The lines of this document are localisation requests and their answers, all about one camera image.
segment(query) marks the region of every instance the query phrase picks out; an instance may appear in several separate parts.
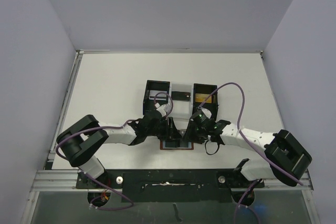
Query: metal frame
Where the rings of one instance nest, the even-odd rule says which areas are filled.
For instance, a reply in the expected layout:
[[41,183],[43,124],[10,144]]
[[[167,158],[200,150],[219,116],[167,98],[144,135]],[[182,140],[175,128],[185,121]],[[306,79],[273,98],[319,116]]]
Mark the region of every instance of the metal frame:
[[[32,191],[103,191],[103,189],[76,189],[78,170],[38,170],[31,187]],[[264,179],[264,188],[255,190],[311,190],[311,180],[305,173],[301,180],[303,186],[286,186],[277,179]],[[233,191],[245,191],[245,189],[233,189]]]
[[[216,51],[192,51],[188,48],[181,48],[177,50],[161,50],[161,51],[134,51],[131,53],[160,53],[160,54],[171,54],[171,53],[223,53]],[[55,147],[56,147],[56,138],[59,135],[64,120],[67,114],[67,110],[69,107],[71,95],[73,88],[75,86],[76,77],[79,71],[80,63],[82,60],[82,56],[84,54],[106,54],[106,53],[118,53],[117,51],[109,51],[109,50],[99,50],[99,51],[90,51],[90,50],[77,50],[75,60],[73,63],[70,80],[68,83],[68,87],[66,90],[65,98],[63,101],[63,105],[60,111],[59,120],[57,123],[57,127],[55,130],[55,135],[53,138],[53,142],[50,148],[50,153],[48,155],[47,162],[53,162],[55,158]],[[102,191],[102,189],[76,189],[76,181],[77,181],[78,170],[38,170],[36,172],[36,176],[31,187],[31,191],[27,200],[26,208],[21,220],[21,224],[30,224],[34,215],[36,203],[38,200],[40,191]],[[309,217],[311,219],[312,224],[320,224],[319,216],[315,207],[315,204],[312,200],[312,182],[310,179],[310,175],[308,170],[305,172],[303,177],[301,178],[303,182],[303,186],[289,187],[278,181],[277,179],[265,179],[265,188],[256,188],[255,190],[301,190],[303,194],[304,201],[306,203],[307,211]]]
[[313,200],[312,190],[302,190],[302,195],[307,206],[311,224],[321,224],[319,214]]
[[63,101],[61,112],[60,112],[59,119],[58,119],[58,122],[57,122],[53,142],[52,142],[51,148],[50,148],[50,153],[54,154],[54,156],[55,156],[55,148],[56,148],[56,138],[61,133],[60,131],[63,127],[64,120],[65,120],[65,117],[67,115],[72,91],[74,90],[73,88],[75,86],[77,74],[78,74],[78,71],[79,71],[80,62],[82,60],[82,56],[83,56],[83,54],[80,54],[80,52],[76,52],[75,60],[74,60],[71,75],[70,75],[70,80],[69,80],[68,87],[67,87],[67,90],[66,90],[66,93],[65,93],[65,96],[64,96],[64,101]]

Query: cable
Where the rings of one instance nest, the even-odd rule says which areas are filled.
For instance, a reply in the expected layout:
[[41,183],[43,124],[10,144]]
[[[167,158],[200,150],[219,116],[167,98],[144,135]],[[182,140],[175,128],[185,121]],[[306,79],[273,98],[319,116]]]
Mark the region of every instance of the cable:
[[[219,89],[221,89],[222,87],[225,87],[227,85],[235,85],[240,89],[241,92],[241,96],[243,98],[243,101],[241,103],[241,109],[240,109],[240,113],[238,116],[238,120],[237,120],[237,128],[240,129],[240,120],[242,119],[242,115],[243,115],[243,110],[244,110],[244,106],[245,106],[245,94],[243,89],[241,88],[241,86],[235,82],[228,82],[226,84],[223,84],[221,86],[219,86],[217,89],[215,89],[206,99],[204,99],[204,101],[198,106],[199,108],[201,108],[205,101],[207,101],[214,93],[216,93]],[[247,139],[247,137],[243,134],[242,131],[239,131],[240,135],[242,136],[242,138],[245,140],[245,142],[256,152],[258,153],[264,160],[266,160],[271,166],[273,166],[276,170],[280,171],[282,174],[286,175],[287,177],[291,178],[292,180],[294,180],[296,183],[298,183],[299,185],[303,186],[303,183],[298,180],[297,178],[295,178],[294,176],[292,176],[291,174],[289,174],[288,172],[286,172],[284,169],[282,169],[281,167],[277,166],[275,163],[273,163],[271,160],[269,160],[266,155],[259,150],[254,144],[250,143],[250,141]]]
[[167,115],[165,117],[168,117],[170,115],[170,113],[172,113],[173,111],[173,108],[174,108],[174,102],[173,102],[173,98],[166,92],[159,92],[157,93],[155,96],[154,96],[154,104],[156,104],[156,97],[159,95],[159,94],[165,94],[169,99],[170,99],[170,102],[171,102],[171,108],[170,110],[167,112]]
[[[234,224],[236,224],[236,215],[237,215],[237,211],[238,211],[239,206],[241,205],[243,199],[244,199],[245,196],[248,194],[248,192],[249,192],[250,190],[253,190],[253,188],[258,184],[258,182],[259,182],[259,180],[255,180],[255,181],[253,181],[253,182],[251,183],[251,185],[250,185],[250,186],[246,189],[246,191],[243,193],[243,195],[241,196],[241,198],[239,199],[239,201],[238,201],[238,203],[237,203],[237,205],[236,205],[236,208],[235,208],[235,212],[234,212],[234,214],[233,214],[233,223],[234,223]],[[252,210],[252,208],[249,208],[249,207],[248,207],[248,209],[250,209],[250,210],[254,213],[254,215],[255,215],[255,216],[257,217],[257,219],[258,219],[258,223],[260,224],[260,219],[259,219],[257,213],[254,212],[254,211]]]
[[[125,207],[115,207],[115,208],[96,207],[97,209],[99,209],[99,210],[105,210],[105,211],[118,211],[118,210],[128,209],[128,208],[131,208],[131,207],[134,206],[134,202],[133,202],[130,198],[128,198],[126,195],[122,194],[121,192],[119,192],[119,191],[117,191],[117,190],[115,190],[115,189],[113,189],[113,188],[111,188],[111,187],[109,187],[109,186],[107,186],[107,185],[104,185],[102,182],[100,182],[100,181],[96,180],[95,178],[91,177],[88,173],[85,173],[85,172],[83,172],[83,173],[85,174],[85,176],[87,176],[90,180],[92,180],[92,181],[95,182],[96,184],[98,184],[98,185],[100,185],[100,186],[102,186],[102,187],[104,187],[104,188],[106,188],[106,189],[108,189],[108,190],[114,192],[115,194],[118,194],[120,197],[124,198],[124,199],[127,200],[129,203],[131,203],[130,205],[125,206]],[[93,202],[94,202],[96,199],[100,198],[100,197],[101,197],[101,196],[98,196],[98,197],[96,197],[96,198],[93,198],[93,199],[91,200],[90,204],[93,204]]]
[[219,147],[220,147],[220,145],[217,143],[217,150],[214,152],[214,153],[209,153],[208,152],[208,150],[206,149],[206,144],[209,142],[209,140],[207,140],[206,142],[205,142],[205,144],[204,144],[204,148],[205,148],[205,152],[206,152],[206,154],[208,154],[209,156],[211,156],[211,155],[215,155],[218,151],[219,151]]
[[[72,139],[73,137],[75,136],[79,136],[80,134],[84,134],[84,133],[88,133],[88,132],[91,132],[91,131],[96,131],[96,130],[103,130],[103,129],[115,129],[115,130],[118,130],[118,129],[122,129],[124,128],[129,122],[133,122],[133,121],[136,121],[136,120],[127,120],[122,126],[100,126],[100,127],[94,127],[94,128],[90,128],[90,129],[87,129],[87,130],[83,130],[83,131],[79,131],[73,135],[70,135],[68,136],[67,138],[65,138],[64,140],[62,140],[57,146],[56,146],[56,153],[58,156],[60,156],[61,158],[67,160],[67,158],[65,156],[63,156],[62,154],[60,154],[59,152],[59,149],[67,142],[69,141],[70,139]],[[125,200],[127,200],[129,203],[131,203],[129,206],[125,206],[125,207],[117,207],[117,208],[102,208],[102,207],[97,207],[97,209],[99,210],[109,210],[109,211],[117,211],[117,210],[124,210],[124,209],[127,209],[127,208],[130,208],[130,207],[133,207],[134,206],[134,202],[129,199],[127,196],[125,196],[124,194],[118,192],[117,190],[114,190],[113,188],[107,186],[107,185],[104,185],[102,182],[96,180],[95,178],[91,177],[88,173],[85,173],[84,171],[82,171],[90,180],[92,180],[93,182],[95,182],[96,184],[114,192],[115,194],[118,194],[120,197],[124,198]],[[96,199],[100,198],[101,196],[98,196],[96,198],[94,198],[90,204],[93,204],[92,202],[94,202]]]
[[256,213],[251,207],[247,207],[247,209],[250,210],[250,211],[254,214],[254,216],[255,216],[256,219],[257,219],[258,224],[261,224],[260,219],[259,219],[259,216],[257,215],[257,213]]
[[245,197],[244,197],[244,198],[243,198],[243,197],[241,198],[241,201],[242,201],[242,202],[244,201],[245,198],[247,198],[247,197],[253,192],[254,188],[255,188],[257,185],[259,185],[261,181],[262,181],[262,178],[259,179],[259,180],[257,180],[257,182],[253,185],[252,188],[250,188],[250,190],[246,190],[247,193],[246,193]]

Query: yellow sticker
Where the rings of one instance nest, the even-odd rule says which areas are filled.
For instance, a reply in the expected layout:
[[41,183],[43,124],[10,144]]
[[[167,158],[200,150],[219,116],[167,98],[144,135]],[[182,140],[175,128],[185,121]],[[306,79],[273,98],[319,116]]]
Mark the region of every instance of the yellow sticker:
[[[204,102],[205,99],[209,96],[209,94],[196,94],[195,102]],[[212,103],[212,97],[209,97],[205,103]]]

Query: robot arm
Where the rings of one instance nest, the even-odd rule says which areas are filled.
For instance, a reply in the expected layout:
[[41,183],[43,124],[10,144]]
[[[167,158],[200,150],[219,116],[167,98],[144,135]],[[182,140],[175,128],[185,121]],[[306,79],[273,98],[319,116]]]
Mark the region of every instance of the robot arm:
[[[192,135],[197,142],[208,138],[217,144],[235,145],[252,151],[264,152],[270,161],[296,179],[302,177],[312,161],[309,153],[286,130],[280,130],[278,133],[266,133],[249,129],[238,129],[237,125],[225,120],[215,122],[213,119],[207,117],[204,110],[198,110],[191,116],[188,129],[189,135]],[[243,131],[249,144],[239,131]],[[297,184],[291,178],[261,159],[246,160],[239,170],[249,181],[259,178],[277,178],[289,186]]]
[[[129,120],[122,126],[100,124],[93,115],[87,115],[60,134],[57,143],[72,167],[79,167],[93,178],[98,178],[105,171],[102,164],[94,156],[102,144],[137,145],[142,143],[147,136],[158,136],[160,138],[158,132],[163,132],[161,136],[174,135],[177,138],[180,137],[182,141],[204,143],[205,140],[210,140],[217,144],[236,145],[253,150],[239,133],[239,131],[243,131],[251,145],[264,152],[269,160],[297,179],[301,178],[311,163],[311,156],[288,131],[280,130],[279,133],[266,133],[237,129],[235,124],[225,120],[215,122],[212,118],[209,118],[211,115],[207,114],[206,110],[201,109],[191,116],[186,133],[182,137],[173,127],[172,118],[162,120],[169,110],[170,106],[167,104],[158,106],[156,110],[146,113],[142,119]],[[87,133],[88,138],[84,141],[78,133],[87,129],[91,130]],[[77,136],[62,144],[65,138],[76,133]],[[260,178],[277,178],[286,185],[296,185],[295,181],[264,160],[245,159],[237,169],[249,181]]]
[[[102,144],[142,143],[147,136],[154,134],[155,127],[170,109],[168,104],[158,106],[142,119],[128,120],[124,125],[99,123],[93,115],[86,115],[57,137],[56,152],[61,148],[72,167],[79,167],[91,177],[98,178],[105,170],[94,154]],[[87,136],[85,141],[81,132]]]

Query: white table surface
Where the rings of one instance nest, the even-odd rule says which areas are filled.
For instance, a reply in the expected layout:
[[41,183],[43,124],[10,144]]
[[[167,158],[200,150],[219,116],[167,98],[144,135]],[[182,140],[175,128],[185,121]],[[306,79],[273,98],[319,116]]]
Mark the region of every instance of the white table surface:
[[[142,117],[147,80],[221,85],[239,83],[246,96],[241,125],[263,132],[278,132],[282,123],[259,54],[84,54],[66,114],[63,130],[87,114],[97,120],[122,124]],[[217,120],[236,123],[242,96],[237,87],[218,93]],[[181,129],[187,123],[177,122]],[[208,144],[208,151],[216,149]],[[136,146],[105,144],[96,157],[106,169],[234,168],[258,154],[235,146],[221,146],[208,156],[204,145],[192,151],[162,151],[155,137]],[[56,156],[53,169],[71,169]]]

